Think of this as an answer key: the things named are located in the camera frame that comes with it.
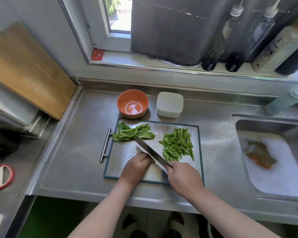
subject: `green foliage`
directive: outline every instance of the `green foliage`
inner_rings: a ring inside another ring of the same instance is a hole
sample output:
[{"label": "green foliage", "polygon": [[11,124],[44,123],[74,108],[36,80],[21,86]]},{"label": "green foliage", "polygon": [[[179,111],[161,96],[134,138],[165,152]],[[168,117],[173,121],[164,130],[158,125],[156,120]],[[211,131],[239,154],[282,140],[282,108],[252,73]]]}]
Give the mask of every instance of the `green foliage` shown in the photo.
[{"label": "green foliage", "polygon": [[113,15],[116,12],[116,6],[119,4],[119,0],[105,0],[108,15]]}]

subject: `person's left hand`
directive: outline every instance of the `person's left hand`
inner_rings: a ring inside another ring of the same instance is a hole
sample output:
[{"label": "person's left hand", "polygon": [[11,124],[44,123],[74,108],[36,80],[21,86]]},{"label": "person's left hand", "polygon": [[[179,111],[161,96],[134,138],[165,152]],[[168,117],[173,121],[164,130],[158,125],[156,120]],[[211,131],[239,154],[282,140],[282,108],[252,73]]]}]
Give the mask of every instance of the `person's left hand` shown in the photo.
[{"label": "person's left hand", "polygon": [[127,181],[134,189],[145,176],[149,166],[152,164],[150,155],[144,152],[138,152],[134,157],[128,160],[119,181]]}]

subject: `window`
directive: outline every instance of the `window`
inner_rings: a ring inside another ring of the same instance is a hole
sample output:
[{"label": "window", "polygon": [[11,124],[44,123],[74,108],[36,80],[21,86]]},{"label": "window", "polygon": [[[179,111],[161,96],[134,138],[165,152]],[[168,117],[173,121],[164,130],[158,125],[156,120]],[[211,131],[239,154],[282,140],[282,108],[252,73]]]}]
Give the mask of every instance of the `window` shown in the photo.
[{"label": "window", "polygon": [[130,52],[132,0],[81,0],[98,49]]}]

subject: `metal handle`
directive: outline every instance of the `metal handle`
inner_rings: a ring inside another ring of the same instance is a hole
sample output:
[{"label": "metal handle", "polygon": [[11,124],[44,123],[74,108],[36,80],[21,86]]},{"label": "metal handle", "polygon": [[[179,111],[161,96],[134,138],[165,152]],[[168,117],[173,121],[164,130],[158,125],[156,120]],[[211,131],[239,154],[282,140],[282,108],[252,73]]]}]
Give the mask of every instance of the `metal handle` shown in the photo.
[{"label": "metal handle", "polygon": [[114,133],[111,133],[111,128],[108,129],[107,135],[106,135],[106,139],[105,139],[105,143],[104,143],[104,147],[103,147],[103,151],[102,151],[102,155],[100,156],[99,162],[103,162],[104,157],[108,157],[108,155],[105,154],[106,148],[107,148],[107,144],[108,144],[108,140],[109,140],[109,136],[113,135]]}]

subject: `red packet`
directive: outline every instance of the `red packet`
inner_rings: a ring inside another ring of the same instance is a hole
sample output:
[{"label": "red packet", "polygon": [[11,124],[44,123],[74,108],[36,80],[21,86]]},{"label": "red packet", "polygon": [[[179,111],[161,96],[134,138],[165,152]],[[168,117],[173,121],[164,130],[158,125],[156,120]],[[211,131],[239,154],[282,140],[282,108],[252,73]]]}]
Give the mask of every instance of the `red packet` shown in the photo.
[{"label": "red packet", "polygon": [[94,48],[91,55],[91,60],[101,61],[103,59],[104,52],[105,50]]}]

